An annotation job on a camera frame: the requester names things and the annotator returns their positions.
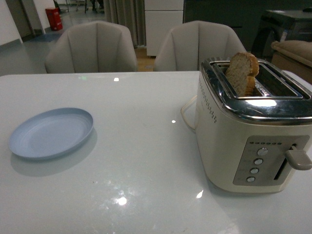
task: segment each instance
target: plate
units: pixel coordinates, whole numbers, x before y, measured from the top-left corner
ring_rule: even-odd
[[[79,147],[93,129],[93,118],[85,110],[60,108],[36,115],[11,135],[10,150],[28,159],[49,159]]]

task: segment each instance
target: toaster button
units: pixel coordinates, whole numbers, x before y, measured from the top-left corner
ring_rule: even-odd
[[[255,165],[260,165],[260,164],[263,163],[263,159],[261,159],[261,158],[256,158],[256,159],[253,161],[253,163],[254,163]]]
[[[259,149],[258,151],[257,151],[257,154],[259,155],[259,156],[264,156],[264,155],[266,155],[268,153],[268,149],[267,148],[261,148],[261,149]]]
[[[254,180],[255,180],[255,177],[253,176],[247,177],[247,182],[254,182]]]
[[[250,169],[251,174],[257,174],[258,172],[259,172],[259,168],[254,167]]]

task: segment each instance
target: white chair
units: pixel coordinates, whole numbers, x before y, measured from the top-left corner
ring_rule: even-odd
[[[226,59],[245,51],[232,28],[192,21],[169,30],[158,50],[154,71],[197,71],[207,58]]]
[[[94,21],[66,30],[45,60],[47,73],[136,72],[127,27]]]

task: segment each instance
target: red box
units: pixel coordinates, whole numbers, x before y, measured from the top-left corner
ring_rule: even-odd
[[[58,8],[47,8],[45,9],[47,14],[50,27],[53,31],[58,31],[63,28],[62,22],[59,16],[59,9]]]

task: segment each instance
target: curtain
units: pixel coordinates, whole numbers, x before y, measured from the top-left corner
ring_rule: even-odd
[[[104,0],[107,22],[129,28],[134,47],[146,45],[144,0]]]

